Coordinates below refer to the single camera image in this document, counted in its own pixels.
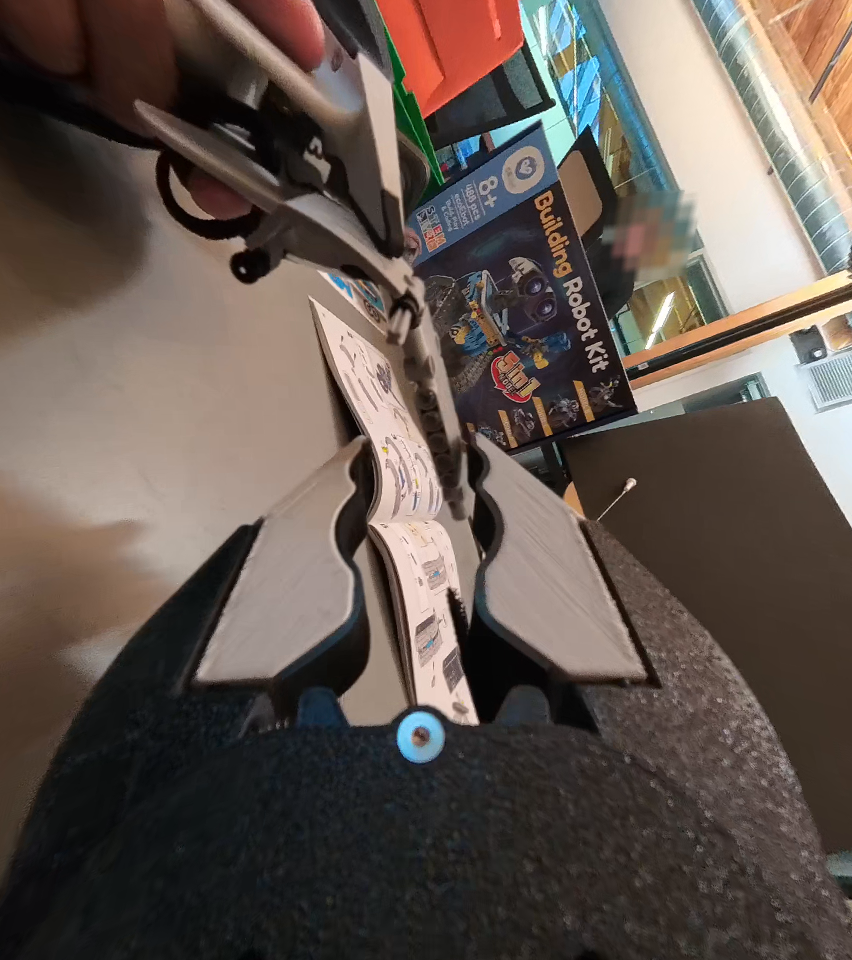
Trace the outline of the green plastic bins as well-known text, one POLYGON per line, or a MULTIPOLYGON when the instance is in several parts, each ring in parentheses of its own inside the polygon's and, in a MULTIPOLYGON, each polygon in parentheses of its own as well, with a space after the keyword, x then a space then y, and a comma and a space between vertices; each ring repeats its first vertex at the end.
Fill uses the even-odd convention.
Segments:
POLYGON ((406 70, 387 28, 384 28, 385 48, 393 75, 393 100, 400 139, 401 172, 411 172, 413 185, 419 189, 415 200, 405 199, 408 209, 431 199, 445 186, 444 173, 437 159, 427 125, 420 112, 415 94, 407 89, 406 70))

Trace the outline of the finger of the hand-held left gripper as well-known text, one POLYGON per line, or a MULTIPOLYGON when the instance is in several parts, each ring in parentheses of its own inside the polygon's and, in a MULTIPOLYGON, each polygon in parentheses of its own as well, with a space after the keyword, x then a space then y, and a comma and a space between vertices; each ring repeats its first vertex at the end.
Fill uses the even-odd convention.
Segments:
POLYGON ((353 62, 362 105, 351 133, 351 197, 383 253, 402 256, 403 181, 393 88, 365 53, 358 53, 353 62))
POLYGON ((412 268, 380 252, 356 216, 322 194, 289 198, 265 214, 261 248, 272 262, 294 258, 370 282, 384 297, 403 297, 416 288, 412 268))

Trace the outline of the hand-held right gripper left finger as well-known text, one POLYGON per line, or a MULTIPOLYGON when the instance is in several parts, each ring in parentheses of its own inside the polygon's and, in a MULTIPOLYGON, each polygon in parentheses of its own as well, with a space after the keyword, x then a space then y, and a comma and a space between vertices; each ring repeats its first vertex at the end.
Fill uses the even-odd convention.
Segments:
POLYGON ((265 691, 277 717, 307 690, 342 698, 371 654, 355 556, 368 535, 372 445, 351 440, 262 518, 216 615, 193 682, 265 691))

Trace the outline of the small grey connector piece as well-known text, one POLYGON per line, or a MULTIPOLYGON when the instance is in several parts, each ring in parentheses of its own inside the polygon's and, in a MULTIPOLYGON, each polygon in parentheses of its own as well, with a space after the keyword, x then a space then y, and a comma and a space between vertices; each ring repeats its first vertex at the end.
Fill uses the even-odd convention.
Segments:
POLYGON ((398 284, 385 284, 381 290, 388 306, 386 341, 394 346, 404 346, 410 334, 419 327, 425 312, 424 285, 419 278, 410 275, 398 284))

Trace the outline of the grey panel with holes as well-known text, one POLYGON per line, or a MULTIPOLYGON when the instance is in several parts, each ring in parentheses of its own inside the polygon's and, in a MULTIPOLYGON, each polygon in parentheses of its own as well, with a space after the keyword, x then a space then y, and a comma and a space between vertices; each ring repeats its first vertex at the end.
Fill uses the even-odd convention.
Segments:
POLYGON ((463 437, 440 343, 423 318, 403 343, 404 372, 443 498, 457 521, 468 517, 467 445, 463 437))

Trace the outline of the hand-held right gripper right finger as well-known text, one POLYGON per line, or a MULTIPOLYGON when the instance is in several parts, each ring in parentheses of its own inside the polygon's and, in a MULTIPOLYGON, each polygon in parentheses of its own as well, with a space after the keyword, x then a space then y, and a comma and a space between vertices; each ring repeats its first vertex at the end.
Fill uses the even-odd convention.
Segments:
POLYGON ((585 522, 491 440, 468 452, 480 561, 463 668, 481 721, 518 688, 552 721, 587 721, 580 690, 648 684, 643 651, 585 522))

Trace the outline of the dark blue toy kit box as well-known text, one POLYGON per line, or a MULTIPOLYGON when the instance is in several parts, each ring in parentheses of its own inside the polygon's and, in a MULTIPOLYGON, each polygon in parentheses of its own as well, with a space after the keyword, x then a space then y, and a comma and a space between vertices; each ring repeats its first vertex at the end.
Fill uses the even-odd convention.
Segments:
POLYGON ((636 413, 540 122, 408 215, 464 431, 521 451, 636 413))

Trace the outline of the silver air duct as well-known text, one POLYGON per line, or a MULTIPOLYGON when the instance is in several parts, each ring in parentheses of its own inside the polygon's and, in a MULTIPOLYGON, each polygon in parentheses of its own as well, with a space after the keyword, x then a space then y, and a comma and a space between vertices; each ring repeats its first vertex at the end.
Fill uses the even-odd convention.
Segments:
POLYGON ((852 248, 852 158, 839 134, 807 101, 750 3, 692 7, 820 266, 828 274, 844 270, 852 248))

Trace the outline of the person's left hand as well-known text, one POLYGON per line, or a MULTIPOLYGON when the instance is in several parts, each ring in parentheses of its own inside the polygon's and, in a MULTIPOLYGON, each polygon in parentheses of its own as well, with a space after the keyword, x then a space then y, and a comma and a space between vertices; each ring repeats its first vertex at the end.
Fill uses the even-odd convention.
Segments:
MULTIPOLYGON (((312 2, 231 2, 306 72, 324 60, 324 23, 312 2)), ((0 61, 79 82, 96 106, 137 134, 143 101, 168 111, 180 93, 180 69, 165 2, 0 1, 0 61)), ((233 219, 251 206, 201 170, 180 182, 206 214, 233 219)))

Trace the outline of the white instruction booklet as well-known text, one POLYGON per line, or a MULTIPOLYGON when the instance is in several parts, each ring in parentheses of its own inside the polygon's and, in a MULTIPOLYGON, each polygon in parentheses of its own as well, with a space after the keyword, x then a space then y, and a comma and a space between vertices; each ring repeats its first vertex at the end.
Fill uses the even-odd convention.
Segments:
POLYGON ((459 568, 438 522, 444 497, 432 454, 387 357, 314 299, 310 306, 330 372, 372 449, 368 531, 388 582, 408 701, 477 725, 449 603, 462 598, 459 568))

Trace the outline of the black divider panel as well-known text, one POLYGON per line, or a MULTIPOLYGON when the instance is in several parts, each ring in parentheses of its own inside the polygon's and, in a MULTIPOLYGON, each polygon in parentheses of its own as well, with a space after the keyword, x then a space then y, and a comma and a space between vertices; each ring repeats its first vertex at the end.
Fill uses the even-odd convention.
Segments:
POLYGON ((852 527, 778 399, 559 444, 585 515, 708 631, 768 714, 829 852, 852 849, 852 527))

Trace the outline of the grey desk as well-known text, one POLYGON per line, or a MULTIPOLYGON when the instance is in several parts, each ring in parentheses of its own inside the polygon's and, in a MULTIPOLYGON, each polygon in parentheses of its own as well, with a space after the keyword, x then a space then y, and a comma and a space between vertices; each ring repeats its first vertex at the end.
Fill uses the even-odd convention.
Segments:
POLYGON ((55 751, 125 642, 349 438, 310 269, 245 287, 179 228, 150 154, 0 101, 0 882, 55 751))

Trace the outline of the orange plastic case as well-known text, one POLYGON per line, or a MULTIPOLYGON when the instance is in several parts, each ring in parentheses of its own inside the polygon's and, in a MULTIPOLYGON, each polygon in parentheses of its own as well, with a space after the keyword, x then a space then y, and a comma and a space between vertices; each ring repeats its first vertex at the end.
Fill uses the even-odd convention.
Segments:
POLYGON ((378 1, 377 7, 423 117, 503 66, 524 42, 518 1, 378 1))

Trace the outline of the white air vent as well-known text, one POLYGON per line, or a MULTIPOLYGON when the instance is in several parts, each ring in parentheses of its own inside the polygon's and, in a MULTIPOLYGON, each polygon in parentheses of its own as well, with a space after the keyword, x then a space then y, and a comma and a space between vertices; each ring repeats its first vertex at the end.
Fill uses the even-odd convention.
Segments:
POLYGON ((816 414, 852 404, 852 346, 796 369, 816 414))

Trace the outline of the blue sticker sheet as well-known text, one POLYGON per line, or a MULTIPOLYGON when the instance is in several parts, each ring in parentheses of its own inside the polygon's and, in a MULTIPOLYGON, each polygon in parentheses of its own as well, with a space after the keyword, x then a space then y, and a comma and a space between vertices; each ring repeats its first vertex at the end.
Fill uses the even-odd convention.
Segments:
POLYGON ((319 275, 357 311, 362 313, 377 330, 382 333, 385 332, 388 327, 389 316, 381 294, 372 283, 326 270, 320 270, 319 275))

